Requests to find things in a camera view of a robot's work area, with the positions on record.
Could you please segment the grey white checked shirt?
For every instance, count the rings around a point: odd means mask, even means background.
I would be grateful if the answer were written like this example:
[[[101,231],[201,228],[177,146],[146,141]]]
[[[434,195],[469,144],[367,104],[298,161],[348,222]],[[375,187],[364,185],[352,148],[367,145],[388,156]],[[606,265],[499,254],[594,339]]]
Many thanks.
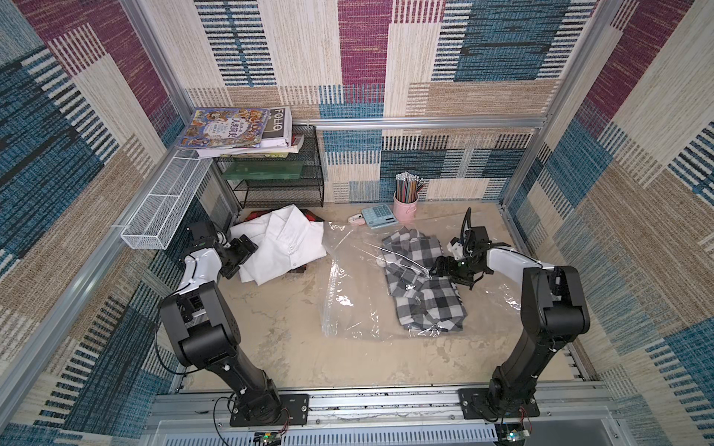
[[[429,274],[442,254],[436,237],[407,227],[380,242],[379,265],[383,267],[397,319],[414,336],[458,333],[468,316],[455,284]]]

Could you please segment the clear plastic vacuum bag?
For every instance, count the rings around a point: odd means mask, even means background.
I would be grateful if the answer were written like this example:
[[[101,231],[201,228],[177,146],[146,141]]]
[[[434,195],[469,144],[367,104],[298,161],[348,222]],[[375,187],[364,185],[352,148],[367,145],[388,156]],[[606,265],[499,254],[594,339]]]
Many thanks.
[[[452,214],[379,229],[325,223],[331,266],[323,334],[370,341],[518,336],[521,290],[513,280],[478,272],[468,286],[431,274],[462,221]]]

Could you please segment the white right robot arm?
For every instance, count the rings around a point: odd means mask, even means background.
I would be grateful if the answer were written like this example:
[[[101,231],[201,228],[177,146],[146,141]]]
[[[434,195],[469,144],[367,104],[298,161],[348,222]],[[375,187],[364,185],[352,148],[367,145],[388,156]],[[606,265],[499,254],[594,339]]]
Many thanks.
[[[487,274],[500,273],[521,290],[522,334],[509,358],[498,366],[488,388],[459,390],[466,419],[495,423],[503,417],[538,416],[537,380],[556,353],[589,331],[591,318],[579,272],[530,258],[506,243],[490,239],[485,227],[462,223],[431,275],[474,286]]]

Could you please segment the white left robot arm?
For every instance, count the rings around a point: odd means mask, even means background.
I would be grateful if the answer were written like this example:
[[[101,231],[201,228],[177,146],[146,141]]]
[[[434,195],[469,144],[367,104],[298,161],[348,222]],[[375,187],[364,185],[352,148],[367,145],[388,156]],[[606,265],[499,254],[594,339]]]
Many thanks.
[[[178,289],[159,304],[159,318],[181,365],[218,376],[232,390],[228,410],[234,426],[286,422],[288,411],[275,384],[240,347],[234,314],[219,290],[258,251],[247,236],[230,239],[210,220],[189,226]]]

